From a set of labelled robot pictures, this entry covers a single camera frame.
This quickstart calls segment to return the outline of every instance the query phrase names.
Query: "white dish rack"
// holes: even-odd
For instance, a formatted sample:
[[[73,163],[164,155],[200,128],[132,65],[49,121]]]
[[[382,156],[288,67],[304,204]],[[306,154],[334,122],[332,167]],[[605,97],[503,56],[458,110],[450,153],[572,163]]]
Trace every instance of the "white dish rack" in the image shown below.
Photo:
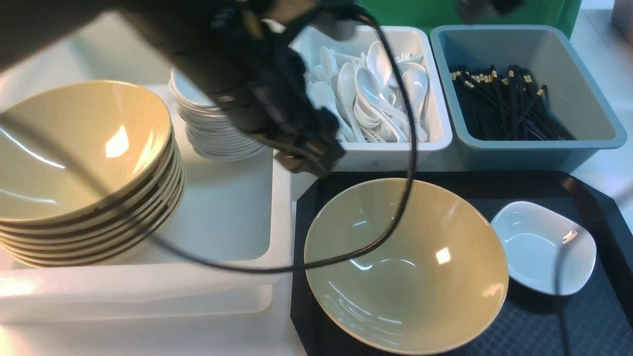
[[[150,89],[170,107],[187,170],[184,199],[158,232],[209,259],[251,267],[289,264],[291,174],[270,150],[233,163],[197,156],[167,85]],[[200,267],[149,242],[112,265],[55,269],[24,266],[0,250],[0,322],[259,312],[269,306],[279,278]]]

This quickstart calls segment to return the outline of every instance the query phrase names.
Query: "blue plastic bin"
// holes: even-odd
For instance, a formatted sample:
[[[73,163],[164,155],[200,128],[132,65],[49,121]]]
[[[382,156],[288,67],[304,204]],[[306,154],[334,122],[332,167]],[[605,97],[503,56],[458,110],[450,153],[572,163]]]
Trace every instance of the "blue plastic bin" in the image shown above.
[[[469,170],[542,169],[570,172],[600,149],[619,148],[627,133],[598,85],[559,30],[538,25],[442,26],[431,46],[460,154]],[[549,108],[577,141],[482,141],[466,128],[450,65],[505,72],[519,65],[548,86]]]

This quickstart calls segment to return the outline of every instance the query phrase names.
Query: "stack of beige bowls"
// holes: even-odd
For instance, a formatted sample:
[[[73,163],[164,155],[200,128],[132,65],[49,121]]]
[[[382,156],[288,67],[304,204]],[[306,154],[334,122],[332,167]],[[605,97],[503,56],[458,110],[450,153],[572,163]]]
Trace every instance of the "stack of beige bowls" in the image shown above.
[[[101,193],[67,157],[12,120],[70,154]],[[0,245],[33,267],[129,256],[185,190],[168,109],[151,91],[121,82],[60,87],[13,106],[0,115],[0,162]],[[130,217],[149,229],[135,228]]]

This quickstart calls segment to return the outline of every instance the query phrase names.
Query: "black cable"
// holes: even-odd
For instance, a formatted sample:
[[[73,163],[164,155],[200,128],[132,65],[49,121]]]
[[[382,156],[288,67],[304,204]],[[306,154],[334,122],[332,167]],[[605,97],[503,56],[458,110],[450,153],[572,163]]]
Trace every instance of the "black cable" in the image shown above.
[[[398,209],[391,220],[391,223],[387,227],[387,229],[376,239],[373,243],[360,248],[359,250],[352,251],[350,253],[346,253],[343,255],[339,255],[332,258],[327,258],[325,260],[319,260],[314,262],[308,262],[303,264],[293,264],[290,266],[284,267],[274,267],[274,268],[253,268],[253,267],[239,267],[230,264],[223,264],[216,261],[207,260],[205,258],[195,256],[189,252],[181,250],[179,247],[173,245],[171,242],[167,241],[165,238],[160,236],[155,232],[150,232],[151,228],[149,224],[143,223],[143,221],[137,220],[132,214],[129,214],[124,207],[121,207],[116,204],[115,199],[110,195],[110,192],[105,188],[105,185],[99,182],[99,179],[95,177],[92,172],[88,172],[85,167],[82,167],[77,162],[77,159],[74,159],[72,154],[66,152],[63,148],[59,147],[53,140],[47,137],[45,134],[33,130],[26,125],[23,125],[20,122],[19,118],[9,117],[7,114],[0,116],[0,124],[3,124],[9,127],[11,130],[14,130],[17,133],[29,136],[34,141],[38,142],[44,148],[48,149],[50,152],[53,152],[57,157],[59,157],[62,161],[66,163],[66,167],[71,170],[73,173],[77,174],[81,177],[95,192],[101,196],[104,196],[104,201],[114,207],[114,209],[118,209],[120,213],[125,217],[126,223],[131,225],[131,229],[135,229],[138,234],[146,234],[147,238],[152,241],[154,244],[159,246],[160,248],[169,251],[170,253],[182,258],[183,260],[187,260],[189,262],[193,262],[199,265],[212,267],[215,269],[226,270],[230,272],[241,272],[241,273],[249,273],[249,274],[279,274],[286,272],[295,272],[302,271],[308,269],[315,269],[319,267],[325,267],[328,265],[338,264],[340,262],[345,262],[354,258],[358,258],[364,256],[378,247],[382,246],[387,239],[392,235],[392,233],[396,230],[402,216],[404,214],[404,210],[406,208],[407,202],[411,195],[411,188],[413,186],[413,175],[415,174],[415,167],[417,162],[417,132],[415,120],[413,119],[413,110],[411,109],[411,103],[409,100],[409,95],[404,87],[404,82],[402,80],[402,75],[400,70],[396,64],[396,60],[394,59],[393,52],[391,47],[387,41],[385,34],[383,33],[380,25],[376,21],[376,19],[368,14],[363,8],[352,5],[346,7],[344,9],[338,9],[337,11],[341,11],[342,16],[350,17],[352,20],[356,20],[362,23],[365,23],[371,28],[373,28],[377,33],[380,41],[382,42],[385,52],[387,53],[387,57],[389,58],[389,63],[392,66],[394,71],[396,81],[398,82],[398,87],[404,96],[404,106],[406,108],[407,117],[409,119],[409,124],[411,125],[411,155],[409,167],[406,174],[406,184],[404,185],[404,190],[402,196],[400,198],[400,203],[398,205]]]
[[[563,345],[563,356],[572,356],[572,352],[570,350],[569,344],[569,332],[567,331],[567,322],[565,320],[565,308],[564,308],[564,297],[560,295],[560,284],[561,284],[561,268],[563,267],[563,259],[565,258],[565,253],[567,252],[567,248],[560,249],[558,256],[556,256],[556,264],[554,268],[554,304],[556,306],[556,314],[558,316],[558,327],[560,328],[560,341]]]

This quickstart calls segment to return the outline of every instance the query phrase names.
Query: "black chopsticks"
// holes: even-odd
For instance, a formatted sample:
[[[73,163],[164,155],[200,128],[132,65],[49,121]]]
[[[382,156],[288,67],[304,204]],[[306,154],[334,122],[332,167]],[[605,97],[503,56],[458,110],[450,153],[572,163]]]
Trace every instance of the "black chopsticks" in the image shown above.
[[[532,73],[518,65],[507,76],[494,65],[486,70],[450,66],[466,128],[486,141],[570,141],[569,130],[547,109],[548,87],[538,87]]]

